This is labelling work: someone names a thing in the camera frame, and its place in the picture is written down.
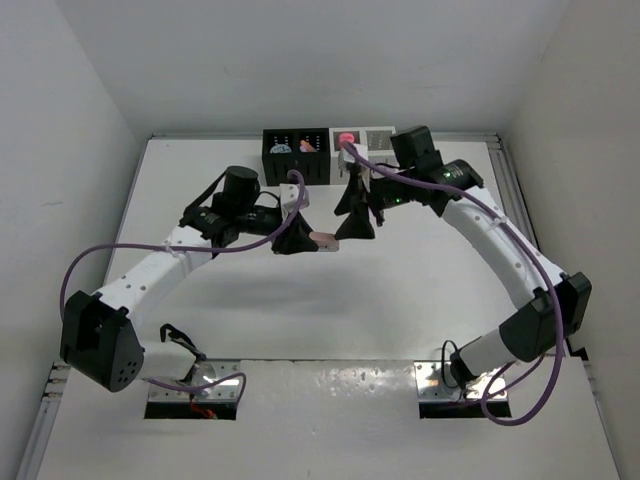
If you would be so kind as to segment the pink mini stapler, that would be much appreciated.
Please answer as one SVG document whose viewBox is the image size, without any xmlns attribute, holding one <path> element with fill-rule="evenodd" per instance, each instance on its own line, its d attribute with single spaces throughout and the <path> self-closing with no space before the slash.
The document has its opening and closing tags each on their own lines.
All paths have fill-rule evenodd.
<svg viewBox="0 0 640 480">
<path fill-rule="evenodd" d="M 319 252 L 337 252 L 340 242 L 331 233 L 312 231 L 309 238 L 316 244 Z"/>
</svg>

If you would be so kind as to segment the pink crayon tube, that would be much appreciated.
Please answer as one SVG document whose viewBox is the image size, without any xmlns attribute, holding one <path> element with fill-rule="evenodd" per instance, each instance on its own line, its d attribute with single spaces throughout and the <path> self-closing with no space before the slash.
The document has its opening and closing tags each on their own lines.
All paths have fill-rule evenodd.
<svg viewBox="0 0 640 480">
<path fill-rule="evenodd" d="M 351 131 L 342 131 L 337 133 L 337 136 L 335 139 L 335 146 L 337 150 L 340 150 L 343 148 L 343 145 L 345 143 L 357 143 L 357 142 L 358 142 L 358 136 L 356 133 Z"/>
</svg>

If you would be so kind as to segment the orange cap marker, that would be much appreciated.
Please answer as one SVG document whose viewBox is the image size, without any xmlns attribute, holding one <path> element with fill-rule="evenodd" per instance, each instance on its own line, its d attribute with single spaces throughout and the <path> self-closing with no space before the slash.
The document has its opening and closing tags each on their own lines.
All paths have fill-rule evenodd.
<svg viewBox="0 0 640 480">
<path fill-rule="evenodd" d="M 300 150 L 305 153 L 316 152 L 316 149 L 306 140 L 300 141 Z"/>
</svg>

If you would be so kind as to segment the black slotted container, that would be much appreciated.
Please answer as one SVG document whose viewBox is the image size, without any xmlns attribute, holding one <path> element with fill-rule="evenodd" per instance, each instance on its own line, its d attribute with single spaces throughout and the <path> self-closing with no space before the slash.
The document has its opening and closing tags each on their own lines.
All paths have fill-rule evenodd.
<svg viewBox="0 0 640 480">
<path fill-rule="evenodd" d="M 309 142 L 316 152 L 302 152 L 301 140 Z M 292 152 L 270 154 L 269 150 L 275 144 L 286 144 L 291 147 Z M 299 171 L 307 185 L 329 185 L 329 129 L 265 129 L 262 134 L 261 158 L 267 186 L 284 183 L 289 170 Z"/>
</svg>

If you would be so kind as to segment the blue cap glue stick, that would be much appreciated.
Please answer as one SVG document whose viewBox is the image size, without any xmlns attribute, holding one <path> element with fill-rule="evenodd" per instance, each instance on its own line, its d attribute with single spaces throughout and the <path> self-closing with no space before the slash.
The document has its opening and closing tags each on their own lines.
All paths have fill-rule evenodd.
<svg viewBox="0 0 640 480">
<path fill-rule="evenodd" d="M 275 144 L 269 150 L 270 154 L 288 154 L 291 152 L 292 152 L 291 147 L 286 144 Z"/>
</svg>

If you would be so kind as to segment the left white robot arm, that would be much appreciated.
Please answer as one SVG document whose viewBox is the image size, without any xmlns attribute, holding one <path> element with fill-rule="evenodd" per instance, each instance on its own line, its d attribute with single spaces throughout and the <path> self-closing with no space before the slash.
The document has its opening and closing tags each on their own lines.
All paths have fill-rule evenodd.
<svg viewBox="0 0 640 480">
<path fill-rule="evenodd" d="M 116 393 L 141 379 L 173 391 L 208 389 L 194 381 L 207 359 L 188 335 L 166 323 L 157 341 L 138 335 L 151 311 L 195 270 L 224 254 L 270 244 L 276 254 L 320 246 L 301 214 L 308 205 L 303 175 L 287 173 L 273 207 L 259 204 L 258 174 L 230 166 L 186 206 L 163 243 L 128 244 L 146 252 L 139 263 L 92 293 L 60 295 L 61 360 Z"/>
</svg>

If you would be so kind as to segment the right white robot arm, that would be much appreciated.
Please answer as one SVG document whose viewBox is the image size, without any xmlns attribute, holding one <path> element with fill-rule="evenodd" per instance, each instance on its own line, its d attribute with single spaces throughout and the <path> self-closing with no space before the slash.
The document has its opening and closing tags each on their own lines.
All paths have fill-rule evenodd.
<svg viewBox="0 0 640 480">
<path fill-rule="evenodd" d="M 396 133 L 391 144 L 398 165 L 387 172 L 353 135 L 339 134 L 338 164 L 349 180 L 334 210 L 345 218 L 336 239 L 372 239 L 386 210 L 417 202 L 471 244 L 516 309 L 497 329 L 455 350 L 444 377 L 464 388 L 495 368 L 531 362 L 575 333 L 592 291 L 586 276 L 569 275 L 536 251 L 468 162 L 443 161 L 427 127 Z"/>
</svg>

